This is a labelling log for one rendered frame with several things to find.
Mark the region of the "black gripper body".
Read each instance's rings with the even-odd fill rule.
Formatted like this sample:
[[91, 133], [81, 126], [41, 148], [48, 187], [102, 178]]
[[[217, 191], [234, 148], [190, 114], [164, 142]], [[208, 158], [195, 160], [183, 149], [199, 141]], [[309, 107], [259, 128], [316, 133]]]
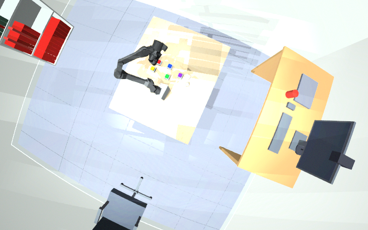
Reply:
[[[166, 50], [167, 50], [167, 48], [168, 48], [168, 47], [164, 44], [164, 45], [163, 45], [163, 47], [162, 47], [162, 49], [161, 49], [161, 51], [162, 51], [162, 50], [163, 50], [163, 51], [166, 51]], [[159, 56], [158, 56], [158, 58], [157, 58], [157, 59], [159, 59], [159, 58], [162, 56], [161, 52], [158, 52], [158, 53], [159, 53]], [[150, 62], [150, 61], [149, 61], [149, 63], [151, 63], [153, 66], [155, 66], [155, 65], [157, 64], [157, 61], [156, 61], [157, 59], [154, 59], [154, 61], [153, 61], [153, 62]]]

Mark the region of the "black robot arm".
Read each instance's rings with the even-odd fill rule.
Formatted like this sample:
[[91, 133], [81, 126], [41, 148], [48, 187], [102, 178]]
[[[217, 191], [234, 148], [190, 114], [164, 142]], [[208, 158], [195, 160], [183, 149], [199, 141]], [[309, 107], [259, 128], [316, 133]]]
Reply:
[[137, 58], [144, 58], [149, 56], [149, 61], [153, 62], [154, 59], [157, 59], [159, 56], [159, 53], [163, 47], [164, 43], [155, 40], [153, 41], [153, 44], [150, 46], [142, 46], [141, 48], [139, 48], [137, 51], [135, 51], [134, 53], [131, 53], [123, 58], [120, 58], [117, 61], [117, 68], [115, 68], [114, 70], [114, 77], [116, 79], [127, 79], [133, 82], [137, 82], [140, 84], [143, 84], [145, 87], [149, 88], [150, 93], [154, 93], [156, 95], [159, 95], [161, 93], [162, 88], [160, 88], [158, 85], [155, 85], [153, 80], [150, 78], [147, 79], [143, 79], [140, 78], [138, 76], [134, 76], [132, 74], [128, 74], [126, 71], [124, 71], [123, 65], [133, 61], [134, 59]]

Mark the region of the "yellow button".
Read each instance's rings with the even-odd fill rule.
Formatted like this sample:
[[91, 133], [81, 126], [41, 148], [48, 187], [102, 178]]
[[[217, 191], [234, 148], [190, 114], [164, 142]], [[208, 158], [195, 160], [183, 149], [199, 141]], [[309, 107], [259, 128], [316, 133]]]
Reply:
[[151, 69], [150, 69], [150, 71], [155, 73], [156, 69], [157, 69], [156, 67], [153, 67], [152, 66]]

